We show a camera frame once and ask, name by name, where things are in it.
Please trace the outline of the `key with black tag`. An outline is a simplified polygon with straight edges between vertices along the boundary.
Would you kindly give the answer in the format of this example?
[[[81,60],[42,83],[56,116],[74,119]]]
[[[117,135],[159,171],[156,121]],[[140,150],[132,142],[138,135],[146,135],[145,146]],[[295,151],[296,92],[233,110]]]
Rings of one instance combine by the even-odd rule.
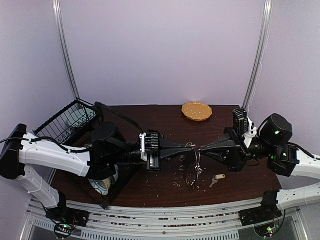
[[[199,181],[200,175],[203,173],[201,167],[201,149],[195,151],[195,170],[196,170],[196,177],[197,181]]]

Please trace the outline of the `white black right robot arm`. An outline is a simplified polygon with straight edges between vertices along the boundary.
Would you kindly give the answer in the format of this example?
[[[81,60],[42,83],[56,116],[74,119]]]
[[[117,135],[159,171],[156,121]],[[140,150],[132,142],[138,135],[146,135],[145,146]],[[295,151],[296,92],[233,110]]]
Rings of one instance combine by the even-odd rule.
[[[242,171],[248,161],[266,158],[267,168],[278,176],[320,178],[319,155],[290,141],[293,126],[283,116],[273,113],[256,127],[245,109],[234,109],[232,115],[233,127],[226,127],[222,137],[202,146],[200,156],[227,166],[230,172]],[[241,210],[239,218],[243,226],[254,225],[281,217],[287,209],[319,201],[319,183],[269,190],[263,194],[260,206]]]

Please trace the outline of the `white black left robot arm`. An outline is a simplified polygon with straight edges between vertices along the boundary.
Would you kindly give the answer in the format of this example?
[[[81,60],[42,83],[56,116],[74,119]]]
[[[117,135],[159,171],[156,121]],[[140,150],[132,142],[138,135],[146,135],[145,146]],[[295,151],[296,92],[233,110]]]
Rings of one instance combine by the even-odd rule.
[[[35,166],[62,170],[89,180],[101,195],[117,181],[119,166],[146,165],[152,172],[161,170],[162,160],[193,152],[192,144],[168,141],[162,134],[149,130],[139,134],[137,142],[127,142],[117,125],[105,122],[91,134],[89,147],[72,147],[55,139],[36,137],[19,124],[9,138],[2,141],[0,174],[15,180],[37,198],[47,214],[61,222],[72,218],[65,195],[48,185]]]

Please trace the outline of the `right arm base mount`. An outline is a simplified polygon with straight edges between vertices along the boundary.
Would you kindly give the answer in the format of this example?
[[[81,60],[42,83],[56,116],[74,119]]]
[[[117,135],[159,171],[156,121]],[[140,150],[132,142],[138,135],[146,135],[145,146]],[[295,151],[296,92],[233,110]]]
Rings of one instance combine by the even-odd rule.
[[[285,217],[286,212],[282,214],[276,206],[260,206],[239,212],[242,226],[254,225],[255,234],[264,240],[272,238],[280,231]]]

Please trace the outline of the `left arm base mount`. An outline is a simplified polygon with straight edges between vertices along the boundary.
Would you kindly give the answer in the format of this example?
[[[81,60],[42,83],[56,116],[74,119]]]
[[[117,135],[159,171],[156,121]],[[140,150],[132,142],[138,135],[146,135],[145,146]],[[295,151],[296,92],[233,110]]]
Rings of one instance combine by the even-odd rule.
[[[65,214],[47,208],[44,208],[44,211],[45,216],[54,224],[53,233],[63,240],[71,237],[76,227],[86,227],[90,215],[88,211],[74,208],[68,208]]]

